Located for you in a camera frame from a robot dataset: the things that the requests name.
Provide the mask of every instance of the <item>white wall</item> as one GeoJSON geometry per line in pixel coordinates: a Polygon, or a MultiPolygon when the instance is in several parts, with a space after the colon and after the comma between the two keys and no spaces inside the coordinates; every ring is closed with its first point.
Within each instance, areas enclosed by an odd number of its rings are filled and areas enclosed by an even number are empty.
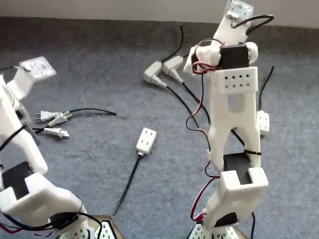
{"type": "MultiPolygon", "coordinates": [[[[0,0],[0,16],[220,22],[226,0],[0,0]]],[[[246,0],[273,25],[319,28],[319,0],[246,0]]]]}

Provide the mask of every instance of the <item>white connector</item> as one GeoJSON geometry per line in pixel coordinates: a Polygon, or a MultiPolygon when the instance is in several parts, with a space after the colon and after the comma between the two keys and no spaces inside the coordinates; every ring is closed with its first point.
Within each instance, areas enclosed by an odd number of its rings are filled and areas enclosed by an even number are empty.
{"type": "Polygon", "coordinates": [[[36,116],[34,121],[36,122],[46,122],[56,116],[58,116],[59,112],[49,112],[49,111],[41,111],[40,113],[34,114],[36,116]]]}
{"type": "Polygon", "coordinates": [[[148,154],[150,152],[156,136],[156,131],[149,128],[143,128],[138,143],[136,144],[136,150],[138,151],[139,155],[143,156],[144,154],[148,154]]]}
{"type": "Polygon", "coordinates": [[[163,64],[163,72],[177,80],[179,83],[183,83],[183,79],[179,76],[177,69],[183,64],[184,59],[181,56],[175,56],[163,64]]]}
{"type": "Polygon", "coordinates": [[[159,77],[158,74],[161,71],[161,62],[156,61],[151,64],[143,74],[143,80],[147,83],[154,84],[166,88],[167,84],[165,84],[159,77]]]}
{"type": "Polygon", "coordinates": [[[269,114],[264,111],[258,111],[256,117],[257,128],[261,135],[267,135],[269,133],[270,122],[269,114]]]}
{"type": "Polygon", "coordinates": [[[43,132],[46,134],[59,136],[60,138],[70,136],[68,131],[65,131],[61,128],[44,128],[43,132]]]}
{"type": "Polygon", "coordinates": [[[56,124],[67,122],[68,118],[70,118],[72,114],[70,114],[69,111],[66,111],[64,113],[59,113],[54,120],[52,120],[48,125],[50,127],[55,126],[56,124]]]}

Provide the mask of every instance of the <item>black wire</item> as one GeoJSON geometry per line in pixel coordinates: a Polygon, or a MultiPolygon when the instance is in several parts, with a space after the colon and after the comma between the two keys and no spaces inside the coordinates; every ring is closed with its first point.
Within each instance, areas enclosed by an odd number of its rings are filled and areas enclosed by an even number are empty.
{"type": "Polygon", "coordinates": [[[98,237],[97,237],[97,239],[100,239],[100,236],[101,236],[101,233],[102,233],[102,227],[103,227],[102,223],[101,223],[98,219],[96,219],[94,216],[92,216],[92,215],[90,215],[90,214],[81,213],[81,212],[80,212],[79,215],[86,216],[86,217],[88,217],[88,218],[94,220],[96,223],[98,223],[98,224],[100,225],[100,229],[99,229],[99,233],[98,233],[98,237]]]}
{"type": "Polygon", "coordinates": [[[32,130],[35,130],[35,134],[41,133],[44,131],[45,128],[48,128],[49,125],[47,124],[46,126],[42,127],[42,128],[32,128],[32,130]]]}
{"type": "MultiPolygon", "coordinates": [[[[166,86],[166,88],[167,88],[169,91],[171,91],[171,92],[179,99],[179,101],[185,106],[185,108],[187,109],[187,111],[188,111],[189,114],[191,115],[191,114],[192,114],[192,111],[190,110],[190,108],[188,107],[188,105],[186,104],[186,102],[185,102],[171,87],[166,86]]],[[[199,128],[199,124],[198,124],[197,120],[195,119],[195,117],[194,117],[194,116],[190,116],[190,117],[193,118],[193,120],[194,120],[196,126],[199,128]]]]}
{"type": "Polygon", "coordinates": [[[230,26],[231,26],[232,28],[238,28],[238,27],[240,27],[240,26],[242,26],[242,25],[244,25],[244,24],[246,24],[246,23],[248,23],[248,22],[250,22],[250,21],[254,21],[254,20],[258,20],[258,19],[267,19],[267,20],[263,21],[262,23],[260,23],[260,24],[258,24],[258,25],[256,25],[256,26],[249,27],[249,28],[247,29],[247,31],[246,31],[246,35],[249,35],[253,30],[255,30],[255,29],[257,29],[257,28],[259,28],[259,27],[261,27],[261,26],[263,26],[263,25],[265,25],[265,24],[271,22],[272,20],[274,20],[274,16],[273,16],[273,15],[268,15],[268,14],[257,15],[257,16],[250,17],[250,18],[248,18],[248,19],[246,19],[246,20],[243,20],[243,21],[241,21],[240,23],[238,23],[238,24],[236,24],[236,25],[233,25],[233,24],[231,23],[230,26]]]}
{"type": "Polygon", "coordinates": [[[271,75],[273,74],[273,71],[274,71],[274,67],[275,66],[272,66],[269,74],[268,74],[268,77],[266,78],[264,84],[262,85],[261,89],[260,89],[260,93],[259,93],[259,110],[263,110],[263,103],[262,103],[262,96],[263,96],[263,92],[264,92],[264,88],[266,86],[266,84],[268,83],[268,81],[270,80],[271,78],[271,75]]]}
{"type": "Polygon", "coordinates": [[[238,135],[238,133],[235,130],[231,130],[231,132],[233,133],[233,135],[239,140],[239,142],[245,146],[245,142],[243,141],[243,139],[238,135]]]}
{"type": "Polygon", "coordinates": [[[180,28],[180,44],[179,44],[179,47],[172,53],[170,54],[168,57],[164,58],[161,60],[161,62],[165,62],[167,61],[169,58],[173,57],[175,54],[177,54],[179,52],[179,50],[181,49],[181,47],[183,46],[183,43],[184,43],[184,31],[183,31],[183,27],[182,26],[179,26],[180,28]]]}
{"type": "MultiPolygon", "coordinates": [[[[185,84],[185,82],[182,82],[182,85],[185,87],[185,89],[188,91],[188,93],[194,98],[194,100],[196,100],[196,102],[199,103],[199,98],[190,90],[190,88],[185,84]]],[[[205,114],[207,116],[208,123],[210,124],[209,113],[204,105],[202,106],[202,108],[204,109],[205,114]]]]}
{"type": "Polygon", "coordinates": [[[210,160],[208,161],[208,163],[207,163],[207,165],[206,165],[206,167],[205,167],[205,174],[206,174],[208,177],[210,177],[210,178],[219,178],[219,176],[213,176],[213,175],[209,175],[209,174],[207,173],[207,168],[208,168],[209,165],[210,165],[210,160]]]}
{"type": "Polygon", "coordinates": [[[127,185],[126,185],[126,187],[125,187],[125,189],[124,189],[124,191],[123,191],[123,194],[121,195],[121,198],[119,199],[119,201],[118,201],[118,203],[117,203],[115,209],[113,210],[112,216],[115,216],[116,212],[117,212],[118,209],[120,208],[120,205],[122,204],[122,202],[123,202],[123,200],[124,200],[124,198],[125,198],[125,195],[126,195],[126,193],[128,192],[128,190],[129,190],[129,187],[130,187],[131,182],[132,182],[132,180],[133,180],[133,177],[134,177],[134,174],[135,174],[135,172],[136,172],[136,169],[137,169],[137,167],[138,167],[138,165],[139,165],[139,162],[140,162],[140,160],[141,160],[142,158],[143,158],[143,156],[139,154],[139,155],[138,155],[138,158],[137,158],[137,160],[136,160],[136,163],[135,163],[135,165],[134,165],[133,171],[131,172],[129,181],[128,181],[128,183],[127,183],[127,185]]]}
{"type": "MultiPolygon", "coordinates": [[[[201,75],[201,90],[202,90],[202,97],[204,98],[204,76],[203,75],[201,75]]],[[[199,128],[190,128],[188,126],[188,121],[191,117],[192,117],[192,115],[190,117],[188,117],[186,120],[186,123],[185,123],[186,128],[190,131],[199,131],[199,132],[203,133],[205,135],[207,143],[208,143],[208,150],[210,151],[210,143],[209,143],[208,135],[204,131],[201,131],[201,129],[199,129],[199,128]]]]}
{"type": "Polygon", "coordinates": [[[13,224],[15,224],[16,226],[20,227],[21,229],[25,230],[25,231],[45,231],[45,230],[50,230],[53,229],[53,227],[48,228],[50,226],[52,226],[52,223],[47,223],[45,225],[42,226],[38,226],[38,227],[31,227],[28,225],[25,225],[23,223],[18,222],[16,219],[14,219],[13,217],[11,217],[10,215],[7,214],[3,214],[10,222],[12,222],[13,224]]]}
{"type": "Polygon", "coordinates": [[[4,147],[6,147],[10,141],[18,134],[20,133],[22,130],[24,130],[26,128],[26,124],[22,125],[21,128],[19,128],[16,132],[14,132],[11,136],[9,136],[9,138],[7,138],[3,144],[0,146],[0,152],[4,149],[4,147]]]}
{"type": "Polygon", "coordinates": [[[272,20],[274,20],[274,16],[272,15],[268,15],[269,16],[269,19],[255,25],[255,26],[251,26],[249,27],[247,30],[246,30],[246,35],[250,35],[254,30],[258,29],[259,27],[263,26],[263,25],[266,25],[267,23],[271,22],[272,20]]]}
{"type": "Polygon", "coordinates": [[[14,66],[7,66],[7,67],[0,68],[0,71],[5,71],[8,69],[14,69],[14,66]]]}
{"type": "Polygon", "coordinates": [[[253,225],[251,226],[251,234],[250,234],[250,239],[254,239],[254,231],[255,231],[255,223],[256,223],[256,218],[254,212],[251,214],[253,216],[253,225]]]}
{"type": "Polygon", "coordinates": [[[18,227],[14,227],[14,226],[9,226],[8,224],[5,224],[5,223],[0,223],[2,226],[5,226],[7,228],[11,228],[11,229],[20,229],[18,227]]]}
{"type": "Polygon", "coordinates": [[[97,109],[97,108],[81,108],[81,109],[75,109],[75,110],[71,110],[69,111],[70,113],[74,113],[74,112],[79,112],[79,111],[101,111],[101,112],[105,112],[108,113],[110,115],[116,116],[117,114],[115,112],[111,112],[111,111],[106,111],[106,110],[102,110],[102,109],[97,109]]]}

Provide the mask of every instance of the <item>gray carpet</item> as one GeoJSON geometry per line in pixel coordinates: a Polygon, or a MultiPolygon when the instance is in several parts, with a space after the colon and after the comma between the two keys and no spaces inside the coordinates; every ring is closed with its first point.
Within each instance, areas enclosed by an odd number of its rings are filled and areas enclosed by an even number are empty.
{"type": "MultiPolygon", "coordinates": [[[[45,56],[58,74],[34,86],[24,100],[30,113],[80,107],[119,113],[119,117],[78,114],[62,126],[71,134],[67,140],[40,136],[49,166],[46,177],[79,195],[89,213],[112,213],[134,165],[142,128],[158,132],[152,153],[140,163],[114,217],[128,239],[184,239],[193,226],[190,206],[207,181],[204,137],[185,128],[187,111],[172,94],[142,81],[143,71],[178,45],[178,26],[141,21],[0,21],[0,67],[45,56]]],[[[181,55],[217,27],[183,26],[181,55]]],[[[260,85],[271,66],[276,66],[263,96],[271,132],[262,139],[262,165],[270,184],[255,211],[256,239],[317,238],[319,233],[318,39],[319,30],[282,27],[264,27],[251,36],[259,46],[260,85]]],[[[5,74],[7,80],[12,76],[13,72],[5,74]]],[[[199,95],[199,82],[182,76],[199,95]]],[[[162,78],[195,109],[196,103],[183,88],[162,78]]],[[[197,118],[207,129],[205,114],[197,118]]],[[[240,144],[230,137],[226,152],[239,150],[240,144]]],[[[12,145],[1,157],[6,167],[23,160],[12,145]]],[[[210,187],[205,192],[198,209],[213,191],[210,187]]],[[[249,234],[251,223],[249,219],[239,228],[249,234]]],[[[0,237],[10,238],[3,233],[0,237]]]]}

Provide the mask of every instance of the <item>electrical plug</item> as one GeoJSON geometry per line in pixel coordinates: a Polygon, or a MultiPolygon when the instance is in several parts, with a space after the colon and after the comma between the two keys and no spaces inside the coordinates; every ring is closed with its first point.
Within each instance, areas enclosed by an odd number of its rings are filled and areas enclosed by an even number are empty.
{"type": "Polygon", "coordinates": [[[44,128],[43,132],[46,134],[59,136],[60,138],[70,136],[68,131],[65,131],[61,128],[44,128]]]}
{"type": "Polygon", "coordinates": [[[158,85],[160,87],[166,88],[167,84],[165,84],[159,77],[158,74],[161,71],[162,64],[160,61],[156,61],[151,64],[143,74],[143,80],[147,83],[158,85]]]}
{"type": "Polygon", "coordinates": [[[54,117],[56,117],[59,112],[49,112],[49,111],[41,111],[40,113],[34,114],[36,116],[34,118],[35,122],[46,122],[54,117]]]}
{"type": "Polygon", "coordinates": [[[66,111],[64,113],[59,113],[55,118],[54,120],[52,120],[48,126],[52,127],[56,124],[59,124],[59,123],[63,123],[63,122],[66,122],[68,121],[68,118],[70,118],[72,116],[72,114],[69,112],[69,111],[66,111]]]}
{"type": "Polygon", "coordinates": [[[183,79],[179,76],[177,69],[183,64],[183,61],[181,56],[175,56],[163,64],[162,71],[182,84],[183,79]]]}

